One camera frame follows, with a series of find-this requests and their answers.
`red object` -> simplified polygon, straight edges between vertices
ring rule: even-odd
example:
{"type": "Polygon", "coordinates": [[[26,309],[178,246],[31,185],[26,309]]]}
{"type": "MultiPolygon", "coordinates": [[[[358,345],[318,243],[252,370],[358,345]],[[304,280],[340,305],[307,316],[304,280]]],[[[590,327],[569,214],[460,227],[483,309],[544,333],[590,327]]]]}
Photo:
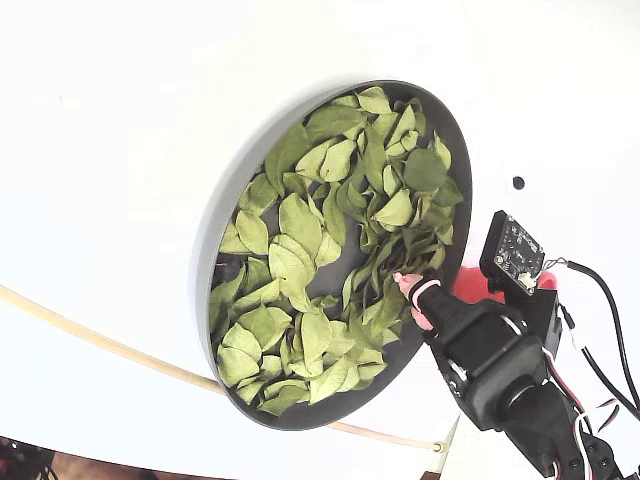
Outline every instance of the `red object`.
{"type": "MultiPolygon", "coordinates": [[[[557,285],[556,277],[552,273],[544,272],[540,275],[538,288],[555,290],[557,285]]],[[[482,275],[479,267],[460,267],[458,278],[453,285],[453,294],[467,303],[478,303],[484,298],[491,298],[492,300],[504,303],[504,294],[489,293],[487,279],[482,275]]]]}

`circuit board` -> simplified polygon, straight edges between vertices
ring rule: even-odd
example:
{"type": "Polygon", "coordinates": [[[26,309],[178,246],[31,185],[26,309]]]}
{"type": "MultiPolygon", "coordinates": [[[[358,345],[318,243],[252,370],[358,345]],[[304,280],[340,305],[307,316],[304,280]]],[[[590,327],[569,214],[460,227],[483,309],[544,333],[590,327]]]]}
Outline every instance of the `circuit board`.
{"type": "Polygon", "coordinates": [[[512,216],[496,212],[480,260],[482,272],[493,285],[500,290],[517,285],[521,292],[533,295],[543,260],[540,244],[512,216]]]}

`small black dot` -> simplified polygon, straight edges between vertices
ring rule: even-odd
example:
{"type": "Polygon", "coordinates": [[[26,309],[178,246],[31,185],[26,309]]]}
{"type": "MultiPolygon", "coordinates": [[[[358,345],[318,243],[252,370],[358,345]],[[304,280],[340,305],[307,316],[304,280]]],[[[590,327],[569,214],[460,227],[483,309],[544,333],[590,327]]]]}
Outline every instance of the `small black dot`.
{"type": "Polygon", "coordinates": [[[516,190],[522,190],[524,188],[524,178],[519,176],[513,177],[513,188],[516,190]]]}

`white table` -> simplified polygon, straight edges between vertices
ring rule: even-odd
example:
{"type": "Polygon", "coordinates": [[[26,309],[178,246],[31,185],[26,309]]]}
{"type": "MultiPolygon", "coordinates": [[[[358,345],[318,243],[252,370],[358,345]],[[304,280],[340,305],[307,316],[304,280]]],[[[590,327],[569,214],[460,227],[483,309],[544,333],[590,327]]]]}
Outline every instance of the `white table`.
{"type": "MultiPolygon", "coordinates": [[[[194,258],[224,172],[302,100],[397,78],[440,97],[466,137],[475,190],[467,263],[477,262],[492,212],[505,208],[551,256],[584,260],[605,276],[632,345],[639,327],[629,280],[640,261],[624,240],[635,176],[623,169],[640,157],[639,7],[512,3],[5,6],[0,283],[212,377],[195,318],[194,258]],[[515,174],[527,182],[521,192],[509,186],[515,174]]],[[[588,280],[560,273],[563,301],[622,385],[604,298],[588,280]]],[[[0,434],[113,462],[243,479],[410,479],[427,466],[426,454],[412,448],[326,429],[259,427],[221,396],[0,310],[0,351],[16,365],[3,372],[11,395],[0,396],[0,411],[14,413],[3,415],[0,434]],[[292,472],[283,472],[283,455],[292,472]]],[[[639,354],[629,350],[640,371],[639,354]]],[[[586,403],[606,397],[576,355],[562,355],[559,368],[586,403]]],[[[345,421],[435,441],[455,413],[423,350],[345,421]]],[[[627,469],[638,459],[624,435],[637,433],[622,418],[609,433],[627,469]]]]}

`beige cable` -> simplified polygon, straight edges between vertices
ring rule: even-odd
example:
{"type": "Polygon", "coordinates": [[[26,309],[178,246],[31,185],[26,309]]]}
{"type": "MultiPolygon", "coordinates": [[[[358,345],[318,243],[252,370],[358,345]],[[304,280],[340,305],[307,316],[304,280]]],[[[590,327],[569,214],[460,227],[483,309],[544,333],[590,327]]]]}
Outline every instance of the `beige cable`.
{"type": "MultiPolygon", "coordinates": [[[[49,325],[64,330],[71,335],[74,335],[97,347],[103,348],[111,353],[115,353],[116,355],[127,358],[133,362],[139,363],[140,365],[144,365],[145,367],[151,368],[152,370],[155,370],[157,372],[164,373],[165,375],[169,375],[173,378],[177,378],[198,387],[205,388],[207,390],[211,390],[212,392],[224,395],[224,391],[222,390],[222,388],[220,388],[220,385],[218,385],[216,381],[211,380],[210,378],[196,375],[195,373],[176,367],[175,365],[171,365],[170,363],[163,362],[162,360],[139,352],[138,350],[134,350],[133,348],[123,345],[120,342],[116,342],[115,340],[105,337],[104,335],[100,335],[99,333],[96,333],[91,329],[72,322],[62,315],[52,312],[48,308],[45,308],[42,305],[39,305],[2,285],[0,285],[0,300],[9,303],[10,305],[19,308],[24,312],[30,313],[36,318],[45,321],[49,325]]],[[[327,425],[327,427],[343,432],[352,433],[355,435],[361,435],[363,437],[381,440],[384,442],[396,443],[409,447],[424,448],[427,450],[433,450],[435,452],[444,452],[446,448],[445,444],[442,442],[432,443],[411,440],[340,422],[330,423],[329,425],[327,425]]]]}

